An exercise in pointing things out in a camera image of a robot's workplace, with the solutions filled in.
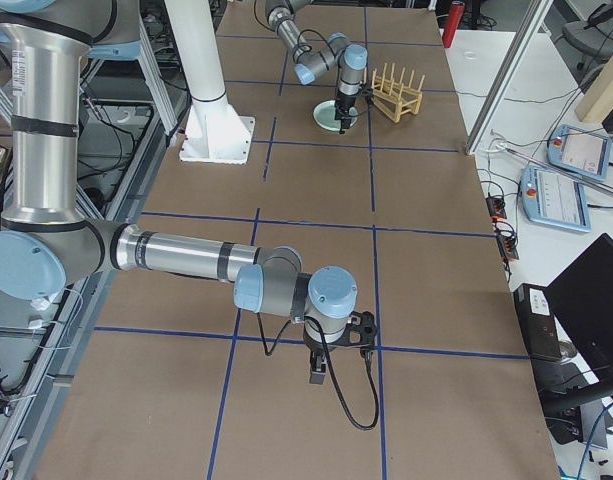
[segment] chair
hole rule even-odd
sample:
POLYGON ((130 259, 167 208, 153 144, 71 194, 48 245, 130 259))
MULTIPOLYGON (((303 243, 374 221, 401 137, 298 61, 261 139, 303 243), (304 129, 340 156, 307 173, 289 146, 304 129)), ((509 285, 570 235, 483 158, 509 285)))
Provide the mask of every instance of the chair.
MULTIPOLYGON (((601 7, 594 14, 605 12, 611 7, 613 7, 613 1, 601 7)), ((563 38, 574 49, 582 53, 577 70, 584 68, 589 58, 591 61, 605 62, 613 55, 613 17, 595 27, 585 28, 587 25, 588 22, 583 20, 567 23, 562 27, 562 34, 554 41, 557 43, 563 38)))

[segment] red bottle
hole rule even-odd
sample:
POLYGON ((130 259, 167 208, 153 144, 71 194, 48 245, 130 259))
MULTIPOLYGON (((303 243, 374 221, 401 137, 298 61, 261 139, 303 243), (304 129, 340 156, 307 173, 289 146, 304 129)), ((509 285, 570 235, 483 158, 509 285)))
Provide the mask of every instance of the red bottle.
POLYGON ((442 35, 442 43, 444 48, 449 48, 453 44, 453 38, 455 38, 455 30, 462 21, 462 15, 464 14, 465 4, 464 2, 452 2, 450 4, 450 10, 448 11, 448 20, 444 26, 444 34, 442 35))

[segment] black monitor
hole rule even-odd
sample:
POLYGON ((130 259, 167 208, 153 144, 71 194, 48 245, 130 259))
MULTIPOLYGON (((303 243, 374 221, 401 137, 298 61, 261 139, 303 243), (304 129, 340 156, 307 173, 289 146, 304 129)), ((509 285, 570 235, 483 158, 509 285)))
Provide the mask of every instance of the black monitor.
POLYGON ((610 388, 596 385, 593 394, 613 396, 613 239, 602 234, 544 293, 590 368, 601 368, 595 372, 599 383, 610 388))

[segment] black electronic device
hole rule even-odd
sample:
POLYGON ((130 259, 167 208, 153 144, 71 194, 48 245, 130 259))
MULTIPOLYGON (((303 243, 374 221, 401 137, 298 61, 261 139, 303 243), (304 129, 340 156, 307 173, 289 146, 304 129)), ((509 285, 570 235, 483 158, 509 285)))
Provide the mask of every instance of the black electronic device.
POLYGON ((523 283, 513 293, 513 299, 524 345, 531 358, 561 360, 555 318, 544 296, 544 287, 523 283))
POLYGON ((613 397, 613 239, 602 234, 544 293, 551 311, 600 380, 543 402, 544 411, 613 397))

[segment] robotic arm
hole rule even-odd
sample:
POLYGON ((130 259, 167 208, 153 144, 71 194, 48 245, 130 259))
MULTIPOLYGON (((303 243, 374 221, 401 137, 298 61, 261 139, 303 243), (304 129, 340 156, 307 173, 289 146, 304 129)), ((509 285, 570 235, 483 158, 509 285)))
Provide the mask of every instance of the robotic arm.
POLYGON ((312 0, 267 0, 266 19, 270 28, 282 39, 295 63, 295 74, 302 85, 313 83, 326 72, 339 69, 335 95, 335 120, 340 122, 339 133, 351 127, 356 115, 351 108, 359 96, 370 97, 362 85, 368 52, 357 44, 351 44, 343 33, 333 33, 325 40, 324 47, 315 51, 295 24, 295 13, 312 0))
MULTIPOLYGON (((303 323, 313 383, 323 381, 328 351, 335 346, 361 347, 363 355, 374 348, 373 316, 354 311, 357 286, 342 268, 310 275, 302 273, 299 255, 288 247, 143 232, 77 211, 80 60, 95 51, 114 59, 138 55, 137 0, 0 0, 0 9, 0 28, 13 44, 15 171, 13 201, 1 218, 3 292, 31 300, 100 271, 160 270, 234 283, 239 308, 303 323)), ((270 15, 292 45, 303 78, 305 72, 314 79, 336 63, 342 66, 339 105, 347 112, 365 53, 355 53, 341 34, 329 39, 330 48, 313 53, 301 43, 286 6, 270 15)))

